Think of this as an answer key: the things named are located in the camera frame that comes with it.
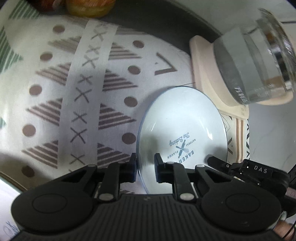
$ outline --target white plate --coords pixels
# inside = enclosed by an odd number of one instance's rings
[[[13,238],[19,229],[11,215],[11,204],[13,200],[21,193],[19,189],[13,186],[0,176],[0,240],[8,241]]]
[[[222,118],[200,91],[178,86],[162,93],[142,120],[137,138],[139,174],[147,193],[172,193],[172,185],[157,183],[154,154],[163,162],[185,168],[206,164],[209,156],[227,158],[227,138]]]

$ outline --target patterned tablecloth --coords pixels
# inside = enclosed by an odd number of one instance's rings
[[[190,57],[161,39],[9,0],[0,12],[0,170],[30,188],[127,161],[150,103],[179,85],[194,87]],[[222,117],[227,161],[240,162],[248,122]],[[144,193],[138,181],[121,187]]]

